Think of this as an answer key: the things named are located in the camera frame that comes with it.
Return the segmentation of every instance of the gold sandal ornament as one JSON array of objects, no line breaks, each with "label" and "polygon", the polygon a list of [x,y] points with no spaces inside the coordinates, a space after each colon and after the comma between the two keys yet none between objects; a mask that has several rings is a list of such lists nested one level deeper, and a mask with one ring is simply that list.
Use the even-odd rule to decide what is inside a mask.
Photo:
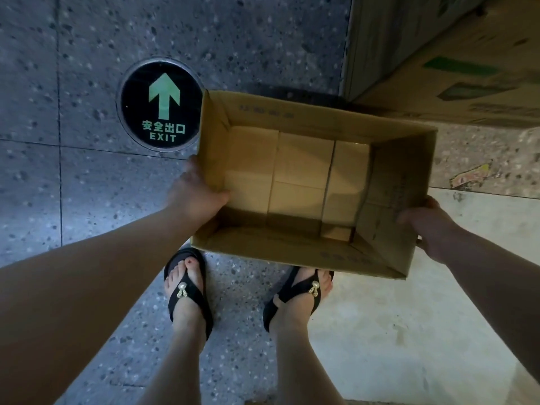
[{"label": "gold sandal ornament", "polygon": [[186,286],[187,284],[185,284],[185,282],[182,282],[178,285],[178,294],[176,295],[176,297],[178,297],[179,299],[182,297],[187,297]]},{"label": "gold sandal ornament", "polygon": [[309,289],[308,293],[313,294],[314,297],[317,297],[319,295],[319,288],[321,288],[321,285],[317,280],[313,280],[311,285],[312,287]]}]

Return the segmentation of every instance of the sandal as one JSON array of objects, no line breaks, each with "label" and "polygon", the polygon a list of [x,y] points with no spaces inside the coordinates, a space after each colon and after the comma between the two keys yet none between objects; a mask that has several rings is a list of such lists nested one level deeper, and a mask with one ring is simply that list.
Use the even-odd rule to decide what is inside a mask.
[{"label": "sandal", "polygon": [[[296,275],[300,271],[300,266],[295,265],[289,274],[289,277],[283,287],[281,287],[281,290],[278,292],[278,297],[283,303],[287,303],[290,299],[296,297],[297,295],[303,294],[303,293],[309,293],[313,294],[315,298],[315,303],[313,305],[313,310],[311,310],[311,313],[317,309],[319,306],[319,303],[321,302],[321,293],[319,292],[320,283],[319,283],[319,270],[315,270],[315,274],[313,274],[311,277],[299,281],[293,286],[294,279],[296,278]],[[334,272],[330,272],[330,277],[334,279]],[[272,298],[270,301],[268,301],[265,305],[265,309],[262,312],[262,323],[265,326],[265,330],[269,333],[269,327],[270,322],[274,318],[275,313],[278,312],[278,307],[274,304],[274,299]]]},{"label": "sandal", "polygon": [[214,326],[214,320],[212,318],[210,306],[208,305],[208,300],[206,299],[206,261],[202,253],[194,247],[181,248],[165,265],[165,269],[163,270],[163,280],[165,281],[167,279],[169,272],[176,267],[180,261],[185,260],[188,257],[193,257],[199,262],[199,270],[201,271],[203,284],[202,292],[193,281],[191,281],[187,275],[186,269],[186,272],[178,283],[177,289],[172,292],[171,298],[169,299],[169,314],[172,321],[172,313],[178,300],[182,297],[189,297],[202,311],[202,317],[206,321],[206,340],[208,340],[208,337],[210,337],[210,333],[212,332],[212,327]]}]

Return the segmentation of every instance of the cardboard box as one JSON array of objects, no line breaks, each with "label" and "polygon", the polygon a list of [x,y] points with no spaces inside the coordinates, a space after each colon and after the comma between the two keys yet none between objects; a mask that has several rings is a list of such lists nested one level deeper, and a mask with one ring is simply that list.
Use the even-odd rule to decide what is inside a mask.
[{"label": "cardboard box", "polygon": [[340,95],[361,95],[482,1],[353,0]]},{"label": "cardboard box", "polygon": [[355,100],[397,118],[540,126],[540,0],[488,0]]},{"label": "cardboard box", "polygon": [[193,246],[290,265],[407,276],[416,234],[395,218],[427,194],[435,128],[206,91],[200,130],[206,182],[233,194],[193,236]]}]

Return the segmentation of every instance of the circular exit sign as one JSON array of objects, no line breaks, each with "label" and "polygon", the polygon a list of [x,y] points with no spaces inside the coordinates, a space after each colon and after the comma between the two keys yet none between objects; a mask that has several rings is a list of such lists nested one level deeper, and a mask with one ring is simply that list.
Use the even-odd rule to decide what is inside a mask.
[{"label": "circular exit sign", "polygon": [[184,64],[151,58],[132,66],[116,108],[126,132],[145,148],[174,152],[199,135],[203,85]]}]

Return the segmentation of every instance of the white floor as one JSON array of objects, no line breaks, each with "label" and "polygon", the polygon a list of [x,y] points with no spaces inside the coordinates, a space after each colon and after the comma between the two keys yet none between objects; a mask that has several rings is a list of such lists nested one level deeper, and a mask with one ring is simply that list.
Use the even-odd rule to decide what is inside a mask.
[{"label": "white floor", "polygon": [[[540,264],[540,200],[430,194],[466,229]],[[334,285],[309,333],[345,398],[505,403],[516,359],[445,266],[417,250],[406,281],[338,273]]]}]

